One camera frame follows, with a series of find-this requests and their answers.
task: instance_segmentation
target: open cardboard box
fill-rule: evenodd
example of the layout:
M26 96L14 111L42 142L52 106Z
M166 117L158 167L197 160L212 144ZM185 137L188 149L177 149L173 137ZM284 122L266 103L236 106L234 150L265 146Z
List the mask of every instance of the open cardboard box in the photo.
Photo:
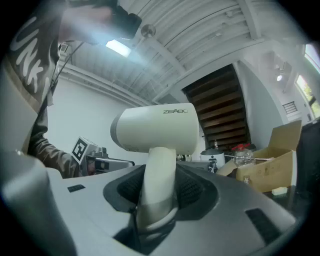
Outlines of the open cardboard box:
M299 143L302 121L294 121L273 128L268 147L255 151L255 158L274 158L256 161L255 165L237 168L233 159L218 169L217 174L227 176L235 171L238 181L248 182L260 192L295 185L297 180L296 148Z

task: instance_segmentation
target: bottle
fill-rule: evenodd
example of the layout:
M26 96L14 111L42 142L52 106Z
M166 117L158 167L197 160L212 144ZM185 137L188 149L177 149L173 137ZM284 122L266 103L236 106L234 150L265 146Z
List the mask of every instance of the bottle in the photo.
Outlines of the bottle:
M248 144L239 144L232 148L234 151L234 164L239 168L241 166L245 165L255 165L256 160L254 157L254 153L247 149L246 147L250 146L250 143Z

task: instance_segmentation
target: fluorescent light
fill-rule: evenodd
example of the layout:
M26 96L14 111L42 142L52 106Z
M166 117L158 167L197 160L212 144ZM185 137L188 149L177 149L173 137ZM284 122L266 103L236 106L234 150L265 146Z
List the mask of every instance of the fluorescent light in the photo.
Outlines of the fluorescent light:
M106 47L110 48L111 50L114 50L118 54L121 54L124 57L128 57L131 53L131 49L124 44L120 43L117 40L112 40L106 43Z

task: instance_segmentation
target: person's hand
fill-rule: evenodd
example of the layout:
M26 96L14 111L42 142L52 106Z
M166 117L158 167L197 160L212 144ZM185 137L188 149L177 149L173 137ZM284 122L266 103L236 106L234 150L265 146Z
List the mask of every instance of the person's hand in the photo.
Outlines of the person's hand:
M112 10L109 7L93 8L92 5L85 5L68 8L62 15L59 43L77 40L106 44L112 32L111 19Z
M86 166L86 170L89 176L94 175L96 172L96 168L95 168L95 160L92 160L90 162L88 162L87 166Z

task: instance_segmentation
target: white container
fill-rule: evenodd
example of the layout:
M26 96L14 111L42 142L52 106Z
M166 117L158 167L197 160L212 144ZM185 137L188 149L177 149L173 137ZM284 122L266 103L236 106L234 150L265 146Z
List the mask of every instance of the white container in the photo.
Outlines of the white container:
M210 159L216 159L216 167L219 169L225 165L225 153L222 150L209 148L204 150L200 154L200 159L202 161L210 161Z

